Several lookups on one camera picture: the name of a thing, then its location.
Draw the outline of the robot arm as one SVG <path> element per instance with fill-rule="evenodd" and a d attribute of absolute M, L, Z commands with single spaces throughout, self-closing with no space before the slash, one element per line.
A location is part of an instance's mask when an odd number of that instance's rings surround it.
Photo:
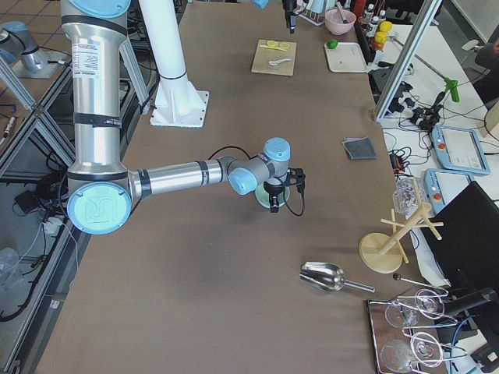
<path fill-rule="evenodd" d="M 127 1 L 64 1 L 62 29 L 70 39 L 76 159 L 68 170 L 67 213 L 81 231 L 103 235 L 128 220 L 134 201 L 164 192 L 228 182 L 240 195 L 262 188 L 271 212 L 285 202 L 291 148 L 280 137 L 245 160 L 223 156 L 130 171 L 120 148 L 119 62 L 128 39 Z M 142 1 L 143 21 L 159 75 L 152 125 L 199 128 L 209 100 L 189 81 L 175 7 Z"/>

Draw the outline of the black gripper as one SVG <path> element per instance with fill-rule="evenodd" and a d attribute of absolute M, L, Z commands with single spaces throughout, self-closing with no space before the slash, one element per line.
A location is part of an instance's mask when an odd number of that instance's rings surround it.
<path fill-rule="evenodd" d="M 285 185 L 279 178 L 271 178 L 264 182 L 264 190 L 269 195 L 269 209 L 271 213 L 278 212 L 278 195 L 285 191 Z"/>
<path fill-rule="evenodd" d="M 285 15 L 287 16 L 287 27 L 291 34 L 296 31 L 296 0 L 282 0 L 282 6 L 285 11 Z"/>

